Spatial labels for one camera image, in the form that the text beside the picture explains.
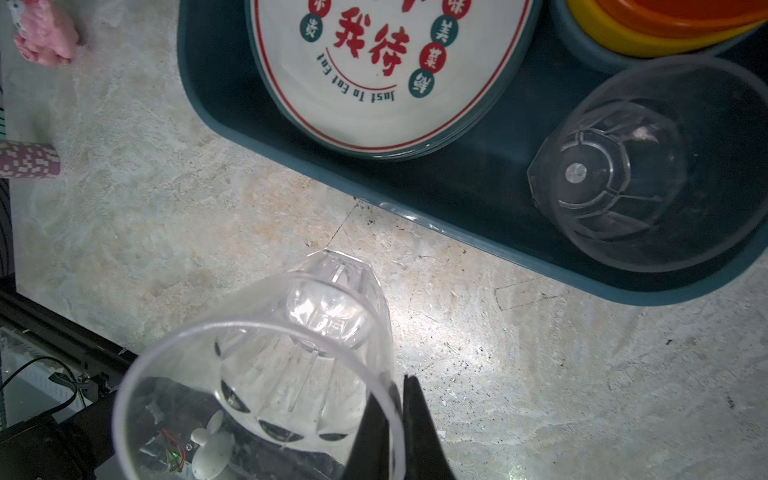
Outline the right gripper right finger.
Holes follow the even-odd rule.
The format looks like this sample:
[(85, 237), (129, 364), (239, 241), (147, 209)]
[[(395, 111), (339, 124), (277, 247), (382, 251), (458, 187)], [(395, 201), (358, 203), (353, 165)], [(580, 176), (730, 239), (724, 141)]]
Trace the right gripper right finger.
[(403, 426), (407, 480), (455, 480), (432, 420), (420, 382), (404, 377)]

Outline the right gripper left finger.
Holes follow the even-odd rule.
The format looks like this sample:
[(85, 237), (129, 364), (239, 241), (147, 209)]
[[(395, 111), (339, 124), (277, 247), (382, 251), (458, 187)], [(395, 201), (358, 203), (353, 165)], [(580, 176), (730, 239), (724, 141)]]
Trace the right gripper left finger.
[(368, 397), (342, 480), (390, 478), (389, 422), (374, 395)]

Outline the clear drinking glass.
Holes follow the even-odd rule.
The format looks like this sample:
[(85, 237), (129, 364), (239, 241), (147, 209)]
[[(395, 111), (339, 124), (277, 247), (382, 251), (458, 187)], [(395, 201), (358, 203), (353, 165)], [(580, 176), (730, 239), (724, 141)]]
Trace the clear drinking glass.
[(224, 411), (235, 479), (341, 479), (370, 395), (402, 479), (388, 304), (369, 263), (326, 249), (148, 347), (119, 387), (113, 444), (129, 479), (195, 479), (192, 432)]
[(537, 208), (620, 270), (704, 263), (767, 214), (767, 84), (704, 55), (647, 61), (600, 85), (528, 168)]

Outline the white plate red circle characters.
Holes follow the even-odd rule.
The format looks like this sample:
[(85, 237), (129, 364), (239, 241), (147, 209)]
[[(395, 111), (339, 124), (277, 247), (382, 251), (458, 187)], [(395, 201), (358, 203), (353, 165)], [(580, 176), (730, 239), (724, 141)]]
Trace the white plate red circle characters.
[(249, 1), (251, 48), (278, 110), (344, 155), (408, 160), (443, 148), (498, 102), (537, 1)]

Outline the yellow bowl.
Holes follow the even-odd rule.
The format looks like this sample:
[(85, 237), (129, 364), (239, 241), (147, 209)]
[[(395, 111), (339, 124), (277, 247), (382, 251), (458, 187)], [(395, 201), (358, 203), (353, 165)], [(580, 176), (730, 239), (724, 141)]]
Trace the yellow bowl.
[(705, 34), (696, 38), (667, 38), (648, 35), (614, 20), (596, 1), (567, 1), (571, 16), (581, 30), (600, 46), (634, 58), (658, 58), (724, 46), (726, 41), (751, 33), (764, 21), (742, 27)]

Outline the orange bowl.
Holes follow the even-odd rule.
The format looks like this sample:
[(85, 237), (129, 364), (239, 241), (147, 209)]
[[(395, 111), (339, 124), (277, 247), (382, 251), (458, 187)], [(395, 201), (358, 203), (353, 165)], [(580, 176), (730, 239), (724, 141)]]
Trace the orange bowl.
[(693, 38), (767, 20), (767, 0), (598, 0), (614, 20), (645, 34)]

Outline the blue bowl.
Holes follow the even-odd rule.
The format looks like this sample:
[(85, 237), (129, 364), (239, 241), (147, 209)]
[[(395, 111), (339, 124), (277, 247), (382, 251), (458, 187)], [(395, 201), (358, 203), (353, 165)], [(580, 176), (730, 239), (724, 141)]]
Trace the blue bowl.
[[(549, 12), (555, 32), (565, 48), (593, 70), (613, 75), (646, 61), (646, 58), (621, 55), (599, 45), (581, 29), (565, 1), (551, 1)], [(750, 41), (750, 37), (765, 34), (767, 34), (767, 27), (760, 26), (719, 44), (689, 51), (689, 54), (722, 56), (740, 43)]]

